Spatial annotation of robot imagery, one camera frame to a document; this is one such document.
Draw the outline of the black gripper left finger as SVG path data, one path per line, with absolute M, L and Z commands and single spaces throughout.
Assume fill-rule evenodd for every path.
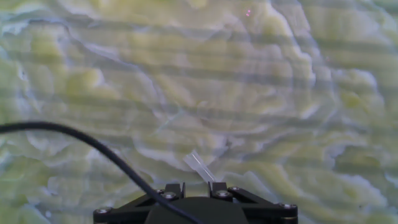
M 185 184 L 166 184 L 156 192 L 168 201 L 183 199 L 185 197 Z M 93 223 L 107 224 L 144 224 L 152 208 L 158 203 L 147 194 L 118 208 L 103 207 L 93 212 Z

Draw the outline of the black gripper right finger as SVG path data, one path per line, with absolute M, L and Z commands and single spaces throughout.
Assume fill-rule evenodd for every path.
M 209 182 L 208 187 L 210 198 L 237 205 L 250 224 L 298 224 L 298 206 L 294 204 L 272 203 L 241 187 L 228 187 L 225 182 Z

